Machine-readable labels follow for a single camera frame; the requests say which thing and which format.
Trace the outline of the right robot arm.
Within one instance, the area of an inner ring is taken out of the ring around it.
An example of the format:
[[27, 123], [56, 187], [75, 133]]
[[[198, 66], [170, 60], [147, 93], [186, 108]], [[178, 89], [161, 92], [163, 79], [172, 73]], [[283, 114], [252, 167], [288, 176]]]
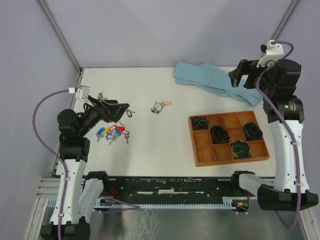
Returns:
[[257, 87], [267, 97], [263, 110], [274, 141], [274, 182], [269, 184], [250, 171], [236, 171], [238, 178], [229, 183], [236, 196], [246, 191], [256, 196], [262, 210], [294, 212], [319, 203], [318, 195], [310, 192], [304, 171], [304, 107], [294, 95], [301, 69], [299, 63], [290, 59], [270, 60], [264, 66], [258, 66], [257, 60], [242, 59], [228, 74], [233, 87], [239, 86], [242, 76], [247, 76], [244, 88]]

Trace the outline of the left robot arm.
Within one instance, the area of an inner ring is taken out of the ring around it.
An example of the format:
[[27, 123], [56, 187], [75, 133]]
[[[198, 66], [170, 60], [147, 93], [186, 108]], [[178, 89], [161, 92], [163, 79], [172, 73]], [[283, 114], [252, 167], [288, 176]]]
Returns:
[[65, 109], [57, 116], [62, 170], [53, 214], [40, 228], [44, 240], [88, 240], [97, 199], [111, 189], [105, 171], [84, 175], [91, 144], [86, 134], [100, 121], [117, 123], [130, 105], [91, 96], [84, 105], [84, 112]]

